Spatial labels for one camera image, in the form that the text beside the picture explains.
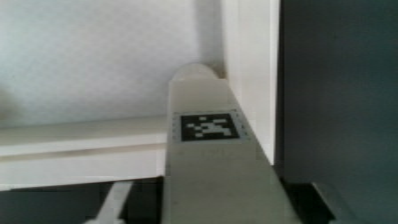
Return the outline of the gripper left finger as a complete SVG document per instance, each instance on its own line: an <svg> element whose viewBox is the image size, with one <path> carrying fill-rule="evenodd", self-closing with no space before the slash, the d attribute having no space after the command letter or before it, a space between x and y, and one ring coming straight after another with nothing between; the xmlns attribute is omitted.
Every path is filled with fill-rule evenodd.
<svg viewBox="0 0 398 224"><path fill-rule="evenodd" d="M96 218L87 220L83 224L126 224L126 221L119 216L124 209L131 187L131 181L117 181L112 184Z"/></svg>

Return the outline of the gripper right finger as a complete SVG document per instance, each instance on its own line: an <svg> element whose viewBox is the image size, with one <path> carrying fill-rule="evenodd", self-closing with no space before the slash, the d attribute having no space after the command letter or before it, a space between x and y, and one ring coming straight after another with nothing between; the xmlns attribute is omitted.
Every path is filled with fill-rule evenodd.
<svg viewBox="0 0 398 224"><path fill-rule="evenodd" d="M312 183L312 186L327 209L332 213L332 220L328 221L328 224L362 224L336 188L318 182Z"/></svg>

